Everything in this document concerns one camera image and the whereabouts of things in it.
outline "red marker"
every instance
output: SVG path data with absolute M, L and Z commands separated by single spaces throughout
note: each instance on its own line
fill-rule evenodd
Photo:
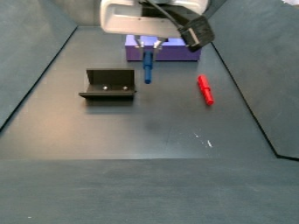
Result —
M 205 98 L 205 102 L 208 105 L 211 105 L 213 103 L 213 99 L 212 99 L 212 95 L 211 95 L 211 86 L 209 86 L 208 79 L 204 74 L 201 74 L 199 76 L 197 82 L 199 82 L 199 86 L 200 86 L 200 91 Z

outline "gray floor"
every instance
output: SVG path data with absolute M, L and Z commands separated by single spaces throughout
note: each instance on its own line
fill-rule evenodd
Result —
M 296 224 L 297 162 L 275 158 L 211 46 L 199 64 L 156 63 L 146 86 L 122 42 L 78 28 L 1 132 L 1 223 Z M 86 67 L 134 68 L 132 104 L 85 103 Z
M 0 136 L 0 157 L 273 158 L 256 123 L 211 47 L 200 63 L 157 62 L 153 83 L 141 63 L 126 63 L 124 36 L 78 28 Z M 129 102 L 85 102 L 86 68 L 132 67 Z M 209 77 L 207 107 L 196 76 Z

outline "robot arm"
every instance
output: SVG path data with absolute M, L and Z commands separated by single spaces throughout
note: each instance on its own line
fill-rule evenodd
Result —
M 156 36 L 158 39 L 183 38 L 192 52 L 213 40 L 207 19 L 201 16 L 209 0 L 154 0 L 162 3 L 157 8 L 165 13 L 156 9 L 152 0 L 141 1 L 101 1 L 100 24 L 105 32 Z

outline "black bracket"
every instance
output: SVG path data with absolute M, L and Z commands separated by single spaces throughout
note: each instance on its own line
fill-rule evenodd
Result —
M 134 70 L 121 69 L 88 69 L 88 90 L 78 95 L 86 99 L 109 97 L 133 98 L 136 92 Z

